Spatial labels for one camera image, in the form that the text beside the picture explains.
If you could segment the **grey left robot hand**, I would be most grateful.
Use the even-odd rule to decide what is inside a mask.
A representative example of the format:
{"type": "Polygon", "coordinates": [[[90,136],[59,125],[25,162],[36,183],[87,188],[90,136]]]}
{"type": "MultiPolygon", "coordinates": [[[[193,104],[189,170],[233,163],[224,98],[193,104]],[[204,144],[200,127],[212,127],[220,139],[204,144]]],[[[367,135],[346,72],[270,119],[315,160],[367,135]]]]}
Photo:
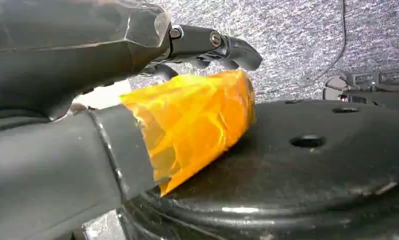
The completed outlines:
{"type": "Polygon", "coordinates": [[[67,112],[96,87],[211,61],[254,71],[262,57],[145,0],[0,0],[0,240],[66,239],[168,180],[124,106],[67,112]]]}

